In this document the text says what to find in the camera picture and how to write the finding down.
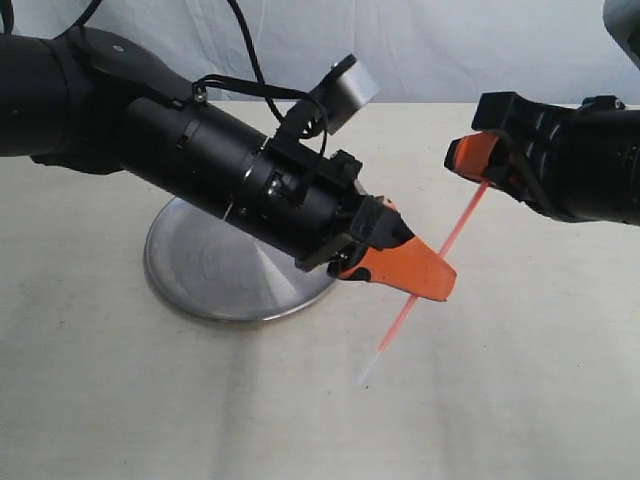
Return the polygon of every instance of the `black cable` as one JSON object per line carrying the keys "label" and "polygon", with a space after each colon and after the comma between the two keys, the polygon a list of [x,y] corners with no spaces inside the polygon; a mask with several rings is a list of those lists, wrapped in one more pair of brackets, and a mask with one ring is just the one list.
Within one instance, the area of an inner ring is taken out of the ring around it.
{"label": "black cable", "polygon": [[71,27],[69,28],[83,27],[85,23],[87,23],[89,19],[93,16],[93,14],[96,13],[96,10],[98,9],[101,3],[102,3],[102,0],[91,0],[91,3],[85,9],[85,11],[82,12],[82,15],[80,15],[78,19],[75,22],[73,22],[73,25],[71,25]]}
{"label": "black cable", "polygon": [[0,0],[0,16],[2,17],[2,34],[11,35],[15,22],[11,0]]}
{"label": "black cable", "polygon": [[320,114],[320,121],[322,122],[323,135],[319,155],[321,157],[324,156],[327,147],[329,117],[327,116],[327,111],[322,104],[309,93],[292,88],[278,87],[275,85],[268,85],[266,83],[260,84],[258,82],[218,74],[206,75],[198,80],[194,86],[217,88],[219,90],[242,93],[253,97],[268,96],[269,98],[277,100],[307,100],[313,103]]}
{"label": "black cable", "polygon": [[313,178],[318,172],[320,162],[324,159],[324,154],[327,149],[329,118],[327,116],[327,111],[322,104],[309,93],[300,90],[268,85],[266,83],[263,85],[258,82],[228,77],[226,75],[207,75],[194,84],[194,88],[196,89],[199,88],[202,90],[206,87],[228,90],[256,97],[269,97],[277,100],[307,100],[314,104],[320,114],[320,121],[322,122],[322,144],[316,161],[307,169],[300,179],[300,182],[298,182],[296,188],[291,192],[293,194],[294,202],[302,203],[304,200],[303,195],[311,186]]}
{"label": "black cable", "polygon": [[[267,82],[264,79],[264,75],[262,74],[262,69],[260,68],[260,63],[258,62],[258,55],[256,54],[256,49],[253,46],[253,39],[251,38],[251,32],[249,32],[249,26],[247,25],[247,21],[244,18],[244,14],[238,5],[236,0],[227,0],[227,3],[233,10],[234,15],[236,16],[236,20],[238,21],[238,25],[240,26],[240,30],[242,32],[242,38],[244,38],[244,43],[247,47],[247,53],[249,54],[249,61],[251,62],[251,67],[253,68],[253,73],[256,76],[258,83],[265,87]],[[278,119],[279,122],[282,122],[283,115],[278,110],[278,107],[273,101],[273,98],[270,96],[264,97],[267,105],[269,105],[269,109],[271,113]]]}

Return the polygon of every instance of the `wire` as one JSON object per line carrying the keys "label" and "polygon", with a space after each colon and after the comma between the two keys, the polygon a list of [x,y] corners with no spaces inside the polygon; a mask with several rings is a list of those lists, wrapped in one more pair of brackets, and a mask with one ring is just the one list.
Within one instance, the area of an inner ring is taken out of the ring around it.
{"label": "wire", "polygon": [[93,16],[93,14],[96,13],[96,10],[98,9],[101,3],[102,3],[102,0],[91,0],[91,3],[85,9],[85,11],[82,12],[82,15],[80,15],[78,19],[75,22],[73,22],[73,24],[69,28],[83,27],[85,23],[87,23],[89,19]]}
{"label": "wire", "polygon": [[314,98],[312,95],[290,88],[277,87],[274,85],[267,84],[264,75],[262,73],[262,69],[260,68],[260,62],[258,61],[258,55],[256,54],[256,50],[253,44],[253,39],[251,38],[251,32],[249,31],[249,27],[247,25],[247,21],[242,13],[242,9],[238,5],[236,0],[227,0],[227,3],[233,10],[233,13],[238,21],[238,25],[240,26],[240,31],[242,32],[242,38],[244,39],[244,43],[247,48],[247,53],[249,55],[249,60],[251,62],[251,67],[253,68],[253,73],[256,76],[256,82],[251,82],[248,80],[242,80],[239,78],[228,77],[226,75],[218,75],[211,74],[202,77],[200,80],[194,82],[194,88],[217,88],[220,90],[228,90],[231,92],[242,93],[245,95],[251,95],[254,97],[262,97],[265,102],[269,106],[271,113],[276,117],[278,122],[282,123],[284,120],[284,116],[278,110],[274,99],[276,100],[307,100],[312,102],[318,112],[320,113],[320,119],[314,119],[307,126],[307,129],[302,133],[301,138],[304,140],[308,140],[316,136],[319,132],[318,127],[321,125],[320,131],[322,131],[322,144],[320,146],[320,151],[318,152],[318,158],[316,162],[311,165],[305,174],[300,179],[295,191],[294,196],[297,195],[299,200],[300,196],[304,194],[311,182],[313,181],[313,177],[316,175],[318,168],[320,166],[321,161],[324,158],[324,154],[327,148],[328,141],[328,132],[329,132],[329,119],[327,116],[327,112],[320,104],[320,102]]}
{"label": "wire", "polygon": [[0,0],[0,16],[2,17],[2,34],[11,35],[15,21],[11,0]]}
{"label": "wire", "polygon": [[[251,67],[253,68],[253,73],[256,76],[258,83],[262,87],[266,87],[267,82],[264,79],[264,75],[262,74],[262,69],[260,68],[260,62],[258,62],[258,55],[256,54],[256,49],[253,45],[253,39],[251,38],[251,32],[249,32],[249,26],[247,25],[247,20],[244,18],[244,14],[238,5],[236,0],[227,0],[227,3],[233,10],[233,14],[236,16],[236,20],[238,21],[238,25],[240,26],[240,31],[242,32],[242,38],[244,39],[244,43],[247,47],[247,53],[249,55],[249,61],[251,62]],[[278,110],[273,98],[269,95],[264,96],[271,113],[278,119],[279,122],[282,122],[284,116]]]}
{"label": "wire", "polygon": [[[96,10],[101,3],[102,0],[91,0],[89,6],[87,6],[84,12],[82,12],[78,19],[73,22],[71,27],[65,30],[64,33],[68,32],[70,28],[84,26],[84,24],[86,24],[93,16],[93,14],[96,13]],[[4,29],[2,34],[11,35],[13,33],[13,27],[15,23],[12,0],[0,0],[0,16],[2,17],[2,24]]]}
{"label": "wire", "polygon": [[317,173],[317,169],[320,162],[324,158],[325,151],[327,149],[328,131],[329,131],[329,118],[327,116],[326,109],[322,104],[309,93],[301,90],[294,90],[291,88],[278,87],[275,85],[260,84],[258,82],[252,82],[249,80],[242,80],[240,78],[228,77],[226,75],[211,74],[202,77],[194,84],[194,88],[217,88],[220,90],[228,90],[231,92],[243,93],[245,95],[251,95],[256,97],[269,97],[277,100],[307,100],[314,104],[318,113],[320,114],[322,122],[322,144],[316,162],[311,165],[305,174],[300,179],[295,193],[303,193],[309,187],[313,177]]}

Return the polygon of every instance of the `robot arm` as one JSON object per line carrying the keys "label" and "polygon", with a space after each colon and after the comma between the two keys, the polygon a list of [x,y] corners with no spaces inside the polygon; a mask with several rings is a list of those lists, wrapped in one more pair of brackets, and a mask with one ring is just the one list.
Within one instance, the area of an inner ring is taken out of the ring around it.
{"label": "robot arm", "polygon": [[[607,0],[607,31],[640,68],[640,4]],[[579,108],[486,93],[472,128],[452,142],[445,167],[563,222],[640,225],[640,111],[614,96]]]}
{"label": "robot arm", "polygon": [[339,129],[371,95],[352,56],[267,137],[206,102],[202,83],[120,36],[74,27],[55,40],[0,37],[0,156],[90,174],[127,170],[289,254],[305,271],[444,301],[456,273],[367,194],[362,164],[301,139],[324,110]]}

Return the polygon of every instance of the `silver metal base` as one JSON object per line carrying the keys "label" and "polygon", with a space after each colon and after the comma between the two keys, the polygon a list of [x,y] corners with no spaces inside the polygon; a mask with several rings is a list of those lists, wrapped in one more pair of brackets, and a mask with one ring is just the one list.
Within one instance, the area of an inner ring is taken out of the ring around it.
{"label": "silver metal base", "polygon": [[180,199],[155,219],[144,263],[153,288],[178,310],[226,322],[273,320],[319,300],[334,279]]}

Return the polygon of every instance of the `white fabric background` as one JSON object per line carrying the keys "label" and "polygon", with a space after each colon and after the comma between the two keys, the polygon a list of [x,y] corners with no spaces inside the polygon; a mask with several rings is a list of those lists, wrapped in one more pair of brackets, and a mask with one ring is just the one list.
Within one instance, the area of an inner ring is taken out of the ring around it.
{"label": "white fabric background", "polygon": [[[53,36],[88,1],[15,0],[17,31]],[[485,91],[515,90],[545,102],[609,93],[640,102],[640,72],[606,32],[603,0],[239,4],[275,84],[309,89],[353,52],[382,87],[377,101],[475,102]],[[189,78],[253,78],[226,0],[105,0],[90,25],[141,43]]]}

